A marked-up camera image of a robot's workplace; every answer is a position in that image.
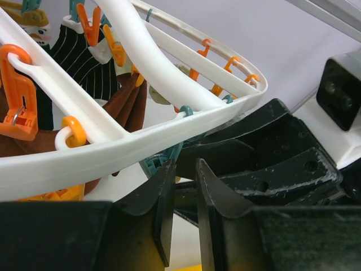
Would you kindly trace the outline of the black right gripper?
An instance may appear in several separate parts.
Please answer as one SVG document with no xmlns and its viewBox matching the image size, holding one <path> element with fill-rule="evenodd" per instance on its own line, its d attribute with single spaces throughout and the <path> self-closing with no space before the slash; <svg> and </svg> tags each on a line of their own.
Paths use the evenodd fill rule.
<svg viewBox="0 0 361 271">
<path fill-rule="evenodd" d="M 196 217 L 196 160 L 206 161 L 229 188 L 259 205 L 286 205 L 341 173 L 306 124 L 278 99 L 244 119 L 184 144 L 180 153 L 180 215 Z"/>
</svg>

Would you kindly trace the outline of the teal clothes peg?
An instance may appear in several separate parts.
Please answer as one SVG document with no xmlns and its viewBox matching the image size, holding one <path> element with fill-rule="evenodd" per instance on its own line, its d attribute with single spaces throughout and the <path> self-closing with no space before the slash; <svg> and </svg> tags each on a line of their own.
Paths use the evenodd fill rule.
<svg viewBox="0 0 361 271">
<path fill-rule="evenodd" d="M 181 153 L 183 144 L 184 144 L 183 141 L 179 142 L 174 146 L 164 149 L 140 161 L 139 165 L 141 166 L 146 177 L 150 179 L 168 160 L 176 161 L 179 154 Z"/>
</svg>

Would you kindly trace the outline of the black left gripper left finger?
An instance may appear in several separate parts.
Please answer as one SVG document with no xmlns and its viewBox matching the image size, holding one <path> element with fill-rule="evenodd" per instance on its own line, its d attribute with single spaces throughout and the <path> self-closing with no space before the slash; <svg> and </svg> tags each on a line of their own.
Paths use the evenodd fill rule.
<svg viewBox="0 0 361 271">
<path fill-rule="evenodd" d="M 2 270 L 164 270 L 175 162 L 116 202 L 1 204 Z"/>
</svg>

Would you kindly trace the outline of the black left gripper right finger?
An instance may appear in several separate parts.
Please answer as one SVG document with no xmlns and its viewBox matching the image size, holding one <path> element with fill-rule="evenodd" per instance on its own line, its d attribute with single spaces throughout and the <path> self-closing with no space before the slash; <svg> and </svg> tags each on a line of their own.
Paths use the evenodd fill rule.
<svg viewBox="0 0 361 271">
<path fill-rule="evenodd" d="M 255 206 L 199 159 L 203 270 L 359 270 L 360 207 Z"/>
</svg>

